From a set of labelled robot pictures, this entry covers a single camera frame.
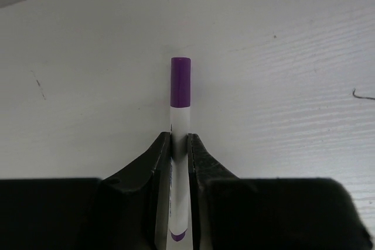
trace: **white marker barrel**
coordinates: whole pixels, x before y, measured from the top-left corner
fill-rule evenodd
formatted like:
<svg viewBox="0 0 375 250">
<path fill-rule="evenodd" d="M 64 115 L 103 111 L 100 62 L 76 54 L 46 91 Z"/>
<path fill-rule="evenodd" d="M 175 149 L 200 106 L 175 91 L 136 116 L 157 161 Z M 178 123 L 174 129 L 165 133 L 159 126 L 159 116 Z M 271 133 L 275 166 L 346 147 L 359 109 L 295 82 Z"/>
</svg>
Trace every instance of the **white marker barrel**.
<svg viewBox="0 0 375 250">
<path fill-rule="evenodd" d="M 172 58 L 171 68 L 171 193 L 169 230 L 173 240 L 180 241 L 188 229 L 189 174 L 188 133 L 190 131 L 189 58 Z"/>
</svg>

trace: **purple marker tip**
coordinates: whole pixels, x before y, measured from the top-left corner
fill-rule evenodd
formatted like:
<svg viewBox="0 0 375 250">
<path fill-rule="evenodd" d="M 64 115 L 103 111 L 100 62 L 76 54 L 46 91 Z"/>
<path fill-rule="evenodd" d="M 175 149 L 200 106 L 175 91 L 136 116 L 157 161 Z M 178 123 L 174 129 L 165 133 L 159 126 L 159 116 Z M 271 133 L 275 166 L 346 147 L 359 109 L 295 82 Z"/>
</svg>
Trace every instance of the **purple marker tip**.
<svg viewBox="0 0 375 250">
<path fill-rule="evenodd" d="M 190 106 L 190 68 L 189 58 L 172 58 L 171 69 L 171 107 Z"/>
<path fill-rule="evenodd" d="M 185 234 L 186 234 L 186 231 L 184 231 L 183 233 L 179 234 L 179 235 L 175 235 L 173 233 L 171 233 L 171 237 L 173 238 L 174 241 L 181 241 L 184 237 L 185 237 Z"/>
</svg>

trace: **white surface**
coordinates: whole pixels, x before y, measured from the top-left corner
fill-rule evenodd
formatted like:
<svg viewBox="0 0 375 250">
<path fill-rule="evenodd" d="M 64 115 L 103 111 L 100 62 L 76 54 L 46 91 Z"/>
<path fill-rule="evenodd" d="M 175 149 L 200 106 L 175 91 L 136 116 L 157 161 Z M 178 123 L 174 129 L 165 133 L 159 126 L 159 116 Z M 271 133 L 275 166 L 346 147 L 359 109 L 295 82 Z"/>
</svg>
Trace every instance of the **white surface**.
<svg viewBox="0 0 375 250">
<path fill-rule="evenodd" d="M 116 172 L 169 130 L 170 58 L 189 56 L 213 156 L 333 177 L 375 233 L 375 102 L 351 96 L 375 95 L 375 0 L 29 0 L 0 30 L 2 178 Z"/>
<path fill-rule="evenodd" d="M 188 229 L 189 166 L 188 134 L 190 133 L 190 107 L 171 107 L 172 159 L 169 230 L 174 235 Z"/>
</svg>

